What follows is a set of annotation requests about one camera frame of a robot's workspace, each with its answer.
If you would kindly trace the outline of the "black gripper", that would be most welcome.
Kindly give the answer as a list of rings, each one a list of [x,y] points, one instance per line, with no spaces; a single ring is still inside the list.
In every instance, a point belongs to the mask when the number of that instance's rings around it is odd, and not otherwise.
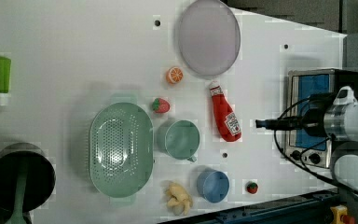
[[[292,131],[302,128],[310,136],[326,137],[324,114],[333,104],[335,97],[336,95],[333,92],[312,94],[309,97],[309,109],[302,116],[302,119],[298,117],[257,119],[255,121],[255,127],[272,131]]]

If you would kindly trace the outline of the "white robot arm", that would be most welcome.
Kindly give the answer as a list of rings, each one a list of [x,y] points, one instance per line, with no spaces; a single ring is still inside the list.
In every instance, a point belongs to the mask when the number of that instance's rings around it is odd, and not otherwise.
[[[303,130],[310,136],[322,137],[325,142],[338,142],[339,146],[331,154],[330,177],[310,170],[302,154],[290,162],[327,184],[345,189],[358,199],[358,189],[336,170],[343,157],[358,158],[358,100],[351,87],[344,86],[338,93],[312,94],[292,104],[276,119],[258,119],[255,126],[273,132]]]

